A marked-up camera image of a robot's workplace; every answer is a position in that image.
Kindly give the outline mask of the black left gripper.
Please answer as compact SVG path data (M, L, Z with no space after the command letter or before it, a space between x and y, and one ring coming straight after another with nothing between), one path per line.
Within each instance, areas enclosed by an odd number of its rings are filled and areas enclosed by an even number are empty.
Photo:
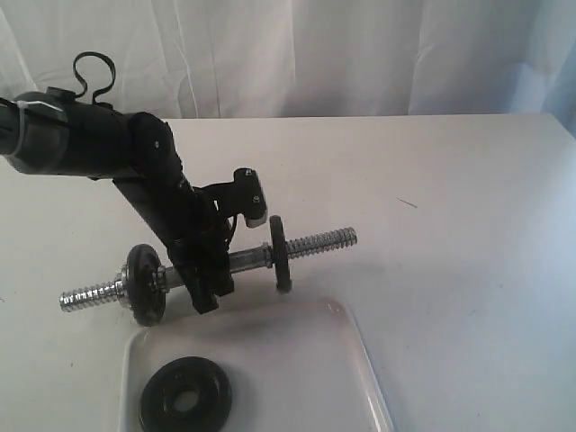
M165 246L194 309L219 308L216 296L235 290L228 257L231 226L201 187L181 170L140 171L112 180Z

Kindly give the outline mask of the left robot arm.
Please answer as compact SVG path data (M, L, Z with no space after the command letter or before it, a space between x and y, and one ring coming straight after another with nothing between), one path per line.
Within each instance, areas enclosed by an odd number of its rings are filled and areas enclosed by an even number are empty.
M111 181L164 245L200 313L233 291L234 227L220 209L220 187L189 183L166 121L80 103L52 87L1 102L1 154L26 175Z

